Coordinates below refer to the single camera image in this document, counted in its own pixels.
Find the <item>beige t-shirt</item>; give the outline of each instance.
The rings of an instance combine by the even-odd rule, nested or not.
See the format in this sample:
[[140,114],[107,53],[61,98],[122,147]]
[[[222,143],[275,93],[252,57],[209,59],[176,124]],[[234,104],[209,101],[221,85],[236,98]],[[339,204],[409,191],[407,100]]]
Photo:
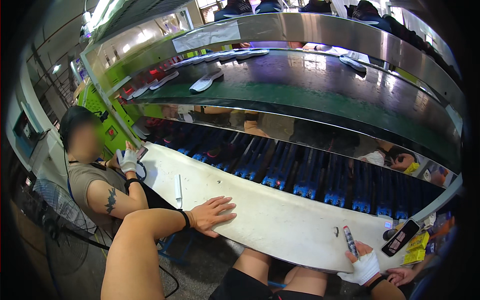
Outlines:
[[72,190],[73,199],[78,204],[81,210],[110,236],[113,237],[120,227],[121,221],[118,218],[107,215],[107,208],[105,207],[105,214],[94,212],[87,201],[87,189],[90,183],[94,180],[103,180],[110,184],[115,189],[126,193],[125,180],[114,170],[107,168],[101,170],[89,164],[75,163],[69,166],[68,176],[70,179],[70,189]]

